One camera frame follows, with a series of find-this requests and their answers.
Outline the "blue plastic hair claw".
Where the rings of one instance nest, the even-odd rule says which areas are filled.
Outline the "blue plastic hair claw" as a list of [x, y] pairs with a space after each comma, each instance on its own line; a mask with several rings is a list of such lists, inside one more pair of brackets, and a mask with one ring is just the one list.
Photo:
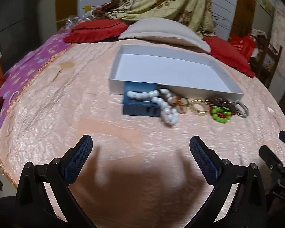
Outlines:
[[161, 108], [159, 104], [151, 101], [152, 98], [135, 99], [128, 96], [128, 92], [149, 93], [156, 91], [157, 86], [154, 83], [145, 82], [125, 82], [124, 98], [122, 101], [122, 114], [128, 116], [149, 116], [160, 117]]

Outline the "pink quilted bedspread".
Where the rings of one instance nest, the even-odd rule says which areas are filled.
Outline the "pink quilted bedspread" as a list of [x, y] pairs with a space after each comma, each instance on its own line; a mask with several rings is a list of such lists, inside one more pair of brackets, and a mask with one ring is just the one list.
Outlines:
[[160, 118], [124, 116], [109, 74], [123, 41], [78, 44], [50, 58], [7, 110], [0, 128], [0, 166], [17, 185], [26, 162], [47, 164], [88, 134], [93, 150], [70, 190], [98, 227], [184, 227], [212, 188], [189, 150], [199, 136], [221, 158], [256, 163], [265, 187], [268, 145], [285, 165], [285, 116], [268, 89], [224, 65], [244, 92], [249, 116], [225, 124], [192, 112], [166, 127]]

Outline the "red plastic bag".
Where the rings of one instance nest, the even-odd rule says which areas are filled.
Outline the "red plastic bag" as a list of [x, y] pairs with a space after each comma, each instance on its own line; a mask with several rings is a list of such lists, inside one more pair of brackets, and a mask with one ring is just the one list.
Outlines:
[[254, 49], [256, 48], [256, 42], [251, 35], [246, 35], [243, 38], [233, 34], [228, 40], [229, 43], [249, 62]]

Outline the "right red ruffled cushion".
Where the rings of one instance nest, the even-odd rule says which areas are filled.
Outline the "right red ruffled cushion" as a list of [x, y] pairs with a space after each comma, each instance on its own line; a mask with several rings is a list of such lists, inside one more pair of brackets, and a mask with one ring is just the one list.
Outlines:
[[236, 69], [238, 72], [245, 74], [250, 78], [255, 77], [255, 73], [251, 70], [251, 67], [245, 59], [229, 42], [218, 38], [217, 36], [208, 36], [203, 38], [211, 48], [209, 53], [212, 57], [218, 59], [224, 64]]

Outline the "red ruffled cushion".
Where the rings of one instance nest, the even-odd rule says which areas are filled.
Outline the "red ruffled cushion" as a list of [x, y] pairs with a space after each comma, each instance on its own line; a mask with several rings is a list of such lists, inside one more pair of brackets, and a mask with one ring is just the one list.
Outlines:
[[118, 38], [128, 26], [121, 20], [99, 19], [82, 22], [74, 26], [63, 39], [65, 43], [95, 43]]
[[211, 48], [209, 53], [212, 57], [218, 59], [224, 64], [236, 69], [238, 72], [245, 74], [250, 78], [255, 77], [255, 73], [251, 70], [251, 67], [245, 59], [229, 42], [218, 38], [217, 36], [208, 36], [203, 38]]

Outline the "white shallow cardboard tray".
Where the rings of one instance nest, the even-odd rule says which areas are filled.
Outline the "white shallow cardboard tray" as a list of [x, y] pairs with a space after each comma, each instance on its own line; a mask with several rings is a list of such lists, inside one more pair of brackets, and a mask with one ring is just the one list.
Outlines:
[[111, 94], [122, 94], [125, 82], [160, 84], [189, 99], [222, 97], [240, 100], [244, 92], [215, 60], [155, 46], [122, 45], [109, 76]]

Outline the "purple floral sheet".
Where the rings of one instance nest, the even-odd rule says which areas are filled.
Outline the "purple floral sheet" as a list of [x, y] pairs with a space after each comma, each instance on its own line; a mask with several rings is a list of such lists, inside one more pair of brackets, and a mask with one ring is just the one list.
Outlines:
[[50, 58], [70, 47], [69, 43], [63, 42], [67, 35], [67, 33], [58, 33], [51, 36], [43, 45], [29, 52], [5, 73], [6, 80], [0, 88], [0, 98], [2, 97], [4, 100], [0, 114], [0, 128], [8, 108], [16, 100], [25, 84], [33, 79], [34, 75]]

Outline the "beige pillow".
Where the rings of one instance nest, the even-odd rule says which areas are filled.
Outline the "beige pillow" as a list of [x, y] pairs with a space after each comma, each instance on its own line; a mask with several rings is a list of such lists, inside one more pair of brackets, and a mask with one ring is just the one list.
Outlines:
[[208, 43], [185, 25], [156, 17], [135, 22], [118, 38], [119, 40], [142, 39], [173, 45], [198, 47], [206, 53], [211, 52]]

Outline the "floral yellow-green blanket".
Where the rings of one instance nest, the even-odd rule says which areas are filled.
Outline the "floral yellow-green blanket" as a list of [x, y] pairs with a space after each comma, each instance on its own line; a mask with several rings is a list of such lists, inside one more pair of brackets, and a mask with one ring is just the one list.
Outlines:
[[127, 24], [151, 17], [174, 20], [201, 38], [213, 35], [211, 0], [111, 0], [93, 11], [97, 19], [118, 19]]

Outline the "left red ruffled cushion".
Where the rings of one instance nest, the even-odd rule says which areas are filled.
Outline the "left red ruffled cushion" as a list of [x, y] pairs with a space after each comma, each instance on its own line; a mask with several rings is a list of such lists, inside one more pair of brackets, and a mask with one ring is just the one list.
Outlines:
[[121, 20], [99, 19], [82, 22], [74, 26], [63, 39], [65, 43], [95, 43], [118, 38], [128, 26]]

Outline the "grey cabinet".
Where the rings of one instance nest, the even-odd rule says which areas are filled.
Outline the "grey cabinet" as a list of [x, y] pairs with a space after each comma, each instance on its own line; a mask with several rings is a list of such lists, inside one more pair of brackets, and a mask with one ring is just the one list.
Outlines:
[[55, 0], [0, 0], [2, 71], [56, 33]]

